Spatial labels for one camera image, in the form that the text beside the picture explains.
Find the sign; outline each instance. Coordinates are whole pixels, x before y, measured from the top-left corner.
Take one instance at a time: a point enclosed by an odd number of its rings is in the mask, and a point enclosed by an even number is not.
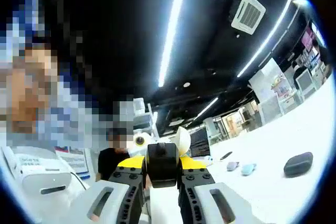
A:
[[[20,157],[20,164],[22,166],[25,165],[41,165],[39,158],[35,158],[35,157]]]
[[[58,156],[63,158],[77,174],[87,173],[88,165],[86,162],[84,149],[71,147],[55,147]]]

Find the white table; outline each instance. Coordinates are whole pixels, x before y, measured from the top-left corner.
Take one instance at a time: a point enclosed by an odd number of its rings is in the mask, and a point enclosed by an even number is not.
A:
[[[319,181],[329,158],[334,129],[335,98],[333,80],[329,78],[303,104],[283,117],[245,135],[211,146],[215,164],[208,167],[217,183],[227,186],[245,198],[254,215],[265,223],[289,223],[305,206]],[[227,152],[233,153],[223,161]],[[304,152],[314,155],[311,169],[296,178],[285,178],[286,161]],[[226,171],[229,161],[241,166],[256,163],[247,177],[240,168]],[[182,223],[177,205],[179,192],[174,188],[151,190],[152,223]]]

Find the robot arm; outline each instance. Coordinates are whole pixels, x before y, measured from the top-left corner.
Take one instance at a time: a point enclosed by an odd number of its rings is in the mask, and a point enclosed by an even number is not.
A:
[[[215,183],[201,162],[179,157],[173,143],[148,145],[146,157],[122,161],[109,181],[99,181],[75,199],[63,223],[90,220],[99,201],[108,197],[96,223],[137,224],[148,174],[154,188],[175,186],[183,223],[262,223],[251,206],[224,183]]]

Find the poster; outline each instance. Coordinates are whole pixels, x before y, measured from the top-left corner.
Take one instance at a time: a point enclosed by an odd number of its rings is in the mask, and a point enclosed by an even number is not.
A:
[[[77,174],[87,173],[89,171],[83,149],[57,146],[55,150]]]
[[[308,52],[310,52],[310,50],[312,48],[312,42],[313,42],[314,37],[315,36],[314,36],[313,32],[310,30],[309,27],[307,27],[306,31],[304,32],[304,34],[301,38],[301,42],[306,47]]]

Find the black shirt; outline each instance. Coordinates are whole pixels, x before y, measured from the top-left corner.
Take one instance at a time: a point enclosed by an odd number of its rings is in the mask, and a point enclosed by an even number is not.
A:
[[[300,88],[299,88],[299,85],[298,85],[298,83],[296,82],[296,78],[298,78],[305,70],[306,70],[307,68],[306,67],[300,67],[300,68],[298,68],[296,71],[295,71],[295,73],[294,73],[294,76],[293,76],[293,78],[294,78],[294,85],[295,85],[295,88],[297,89],[297,90],[299,90]]]
[[[328,65],[328,64],[331,63],[329,57],[330,56],[329,56],[329,52],[328,52],[327,48],[320,47],[320,59],[325,65]]]
[[[101,174],[101,179],[109,180],[117,165],[129,157],[128,153],[115,153],[114,148],[101,151],[98,157],[98,172]]]

